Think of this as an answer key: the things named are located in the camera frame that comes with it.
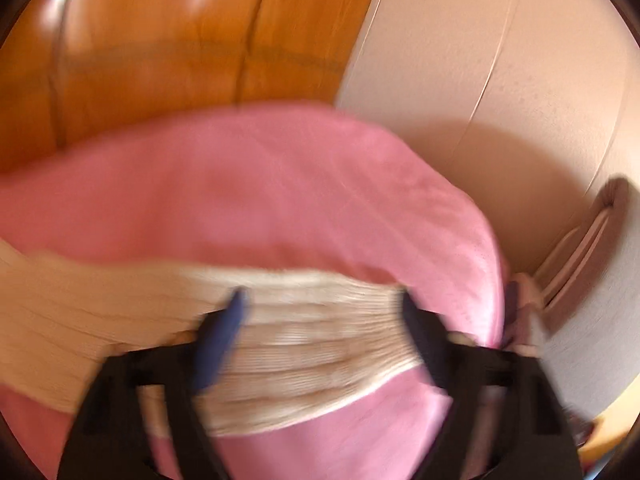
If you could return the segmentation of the cream knitted sweater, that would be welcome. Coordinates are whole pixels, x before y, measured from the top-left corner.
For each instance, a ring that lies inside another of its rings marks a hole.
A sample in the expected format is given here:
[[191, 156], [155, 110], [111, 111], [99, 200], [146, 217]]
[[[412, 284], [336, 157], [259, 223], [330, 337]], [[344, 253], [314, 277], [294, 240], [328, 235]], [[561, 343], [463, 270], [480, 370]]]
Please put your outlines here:
[[315, 270], [98, 266], [3, 245], [2, 384], [72, 414], [115, 344], [163, 344], [220, 310], [239, 287], [250, 300], [239, 337], [216, 385], [196, 401], [213, 436], [329, 414], [420, 362], [397, 286]]

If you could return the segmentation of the wooden headboard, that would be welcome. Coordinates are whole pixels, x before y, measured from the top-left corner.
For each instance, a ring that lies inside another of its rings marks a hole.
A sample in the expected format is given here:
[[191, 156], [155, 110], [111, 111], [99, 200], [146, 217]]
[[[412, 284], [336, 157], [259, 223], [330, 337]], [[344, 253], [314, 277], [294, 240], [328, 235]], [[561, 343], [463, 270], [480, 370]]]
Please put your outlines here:
[[213, 106], [332, 102], [372, 0], [1, 0], [1, 167]]

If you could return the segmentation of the pink bedspread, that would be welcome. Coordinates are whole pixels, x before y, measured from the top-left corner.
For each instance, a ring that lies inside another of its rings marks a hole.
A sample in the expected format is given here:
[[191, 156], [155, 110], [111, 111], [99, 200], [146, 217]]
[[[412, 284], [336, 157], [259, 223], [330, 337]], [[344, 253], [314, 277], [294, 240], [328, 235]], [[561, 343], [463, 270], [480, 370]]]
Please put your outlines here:
[[[324, 106], [182, 116], [2, 176], [1, 239], [76, 261], [401, 282], [479, 344], [502, 336], [501, 255], [484, 214], [397, 136]], [[221, 439], [220, 452], [237, 479], [407, 479], [446, 407], [412, 370], [310, 422]], [[6, 386], [1, 411], [53, 479], [73, 416]]]

